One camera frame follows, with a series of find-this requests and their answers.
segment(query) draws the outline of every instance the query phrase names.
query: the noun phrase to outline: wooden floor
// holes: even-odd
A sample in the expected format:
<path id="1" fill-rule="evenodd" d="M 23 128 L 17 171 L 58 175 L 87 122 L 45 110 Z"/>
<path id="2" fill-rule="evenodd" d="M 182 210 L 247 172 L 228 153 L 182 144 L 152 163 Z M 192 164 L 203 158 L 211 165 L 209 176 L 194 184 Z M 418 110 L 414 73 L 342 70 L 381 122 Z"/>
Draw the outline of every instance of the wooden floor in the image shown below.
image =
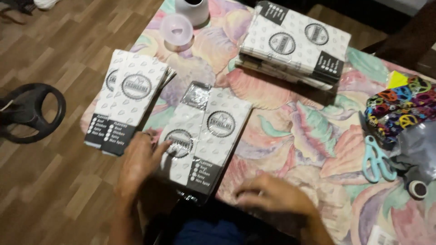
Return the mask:
<path id="1" fill-rule="evenodd" d="M 34 10 L 27 25 L 0 22 L 0 95 L 44 82 L 67 101 L 65 119 L 48 138 L 30 145 L 0 140 L 0 245 L 107 242 L 122 158 L 85 146 L 79 120 L 101 88 L 112 51 L 129 50 L 160 4 L 62 0 L 50 11 Z M 385 37 L 322 6 L 310 16 L 351 32 L 359 49 Z M 44 102 L 47 117 L 55 110 L 52 99 Z M 165 192 L 156 185 L 149 185 L 147 216 L 163 206 L 153 202 Z"/>

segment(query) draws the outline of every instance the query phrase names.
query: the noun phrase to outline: yellow paper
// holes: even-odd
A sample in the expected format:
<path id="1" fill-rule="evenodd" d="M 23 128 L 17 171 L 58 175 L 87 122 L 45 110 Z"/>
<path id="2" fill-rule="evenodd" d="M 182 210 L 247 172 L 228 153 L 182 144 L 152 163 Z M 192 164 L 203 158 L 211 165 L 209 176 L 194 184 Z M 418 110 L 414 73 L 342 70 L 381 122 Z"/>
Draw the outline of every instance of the yellow paper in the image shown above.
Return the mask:
<path id="1" fill-rule="evenodd" d="M 404 85 L 407 85 L 406 76 L 397 71 L 393 71 L 389 74 L 389 82 L 386 88 L 397 88 Z"/>

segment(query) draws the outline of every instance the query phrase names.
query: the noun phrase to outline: scissors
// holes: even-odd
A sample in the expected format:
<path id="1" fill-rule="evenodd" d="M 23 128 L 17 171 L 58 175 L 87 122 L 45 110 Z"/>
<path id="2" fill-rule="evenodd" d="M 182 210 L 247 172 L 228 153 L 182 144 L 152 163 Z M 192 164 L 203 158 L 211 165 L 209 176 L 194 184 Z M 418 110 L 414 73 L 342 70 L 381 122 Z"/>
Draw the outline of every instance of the scissors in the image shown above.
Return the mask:
<path id="1" fill-rule="evenodd" d="M 366 135 L 366 137 L 364 138 L 365 156 L 364 156 L 363 161 L 362 161 L 363 175 L 371 183 L 379 182 L 380 173 L 385 180 L 388 180 L 388 181 L 395 180 L 397 178 L 397 171 L 393 167 L 391 167 L 391 165 L 390 165 L 391 160 L 380 149 L 375 138 L 372 135 L 370 135 L 369 129 L 366 125 L 365 117 L 363 116 L 362 112 L 360 112 L 360 111 L 359 111 L 359 119 L 360 119 L 360 124 L 362 126 L 362 129 L 364 131 L 364 134 Z M 372 178 L 368 174 L 368 170 L 366 167 L 368 161 L 371 165 L 371 171 L 372 171 L 372 176 L 373 176 Z M 389 171 L 387 169 L 385 162 L 389 164 L 389 168 L 391 171 Z"/>

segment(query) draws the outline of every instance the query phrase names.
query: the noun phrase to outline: pastel tablecloth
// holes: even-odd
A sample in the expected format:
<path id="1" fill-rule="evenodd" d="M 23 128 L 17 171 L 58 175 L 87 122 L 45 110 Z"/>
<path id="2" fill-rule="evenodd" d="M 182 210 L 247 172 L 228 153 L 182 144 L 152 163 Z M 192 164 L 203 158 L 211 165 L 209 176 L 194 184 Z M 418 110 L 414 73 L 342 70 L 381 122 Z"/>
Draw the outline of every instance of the pastel tablecloth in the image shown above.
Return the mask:
<path id="1" fill-rule="evenodd" d="M 289 84 L 235 68 L 236 44 L 252 10 L 230 0 L 209 0 L 209 9 L 210 22 L 194 30 L 192 47 L 174 53 L 159 34 L 162 18 L 175 12 L 174 0 L 165 0 L 131 48 L 156 56 L 177 71 L 146 128 L 163 129 L 191 81 L 222 88 L 250 101 L 254 109 L 217 198 L 233 204 L 236 186 L 268 172 L 299 185 L 309 195 L 336 243 L 365 245 L 378 224 L 396 235 L 400 244 L 435 244 L 434 182 L 425 200 L 415 201 L 402 180 L 369 184 L 361 172 L 364 141 L 357 112 L 365 109 L 369 96 L 384 90 L 391 71 L 416 73 L 349 48 L 335 103 L 323 106 L 293 92 Z M 95 105 L 94 100 L 81 119 L 83 132 Z"/>

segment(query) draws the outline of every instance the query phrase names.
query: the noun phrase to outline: white vase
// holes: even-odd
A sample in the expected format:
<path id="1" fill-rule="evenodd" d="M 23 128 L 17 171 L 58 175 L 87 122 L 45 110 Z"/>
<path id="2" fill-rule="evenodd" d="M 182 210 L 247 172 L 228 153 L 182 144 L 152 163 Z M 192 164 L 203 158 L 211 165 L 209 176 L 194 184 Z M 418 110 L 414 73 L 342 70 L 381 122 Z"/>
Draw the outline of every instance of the white vase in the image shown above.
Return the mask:
<path id="1" fill-rule="evenodd" d="M 176 13 L 188 18 L 193 26 L 203 24 L 209 18 L 209 1 L 201 0 L 198 4 L 190 4 L 185 0 L 175 0 Z"/>

